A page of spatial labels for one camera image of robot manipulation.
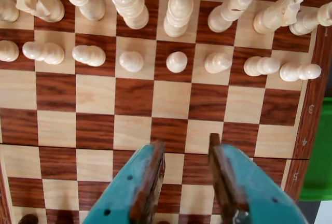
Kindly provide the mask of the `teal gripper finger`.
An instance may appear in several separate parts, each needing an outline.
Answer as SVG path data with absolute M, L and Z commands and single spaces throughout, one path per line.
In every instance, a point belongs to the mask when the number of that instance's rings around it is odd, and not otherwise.
M 208 164 L 222 223 L 307 223 L 296 203 L 217 133 L 210 134 Z
M 165 143 L 138 149 L 93 205 L 83 223 L 153 223 L 165 173 Z

